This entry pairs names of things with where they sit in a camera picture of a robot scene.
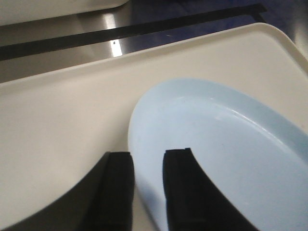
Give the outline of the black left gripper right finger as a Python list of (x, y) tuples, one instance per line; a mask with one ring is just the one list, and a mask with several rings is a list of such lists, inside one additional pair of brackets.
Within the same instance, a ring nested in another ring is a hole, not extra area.
[(163, 184), (170, 231), (255, 231), (222, 194), (190, 148), (167, 150)]

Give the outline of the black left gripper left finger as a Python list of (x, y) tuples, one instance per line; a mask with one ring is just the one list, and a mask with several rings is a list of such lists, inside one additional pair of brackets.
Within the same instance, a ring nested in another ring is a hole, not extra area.
[(130, 231), (134, 164), (129, 152), (106, 152), (72, 189), (8, 231)]

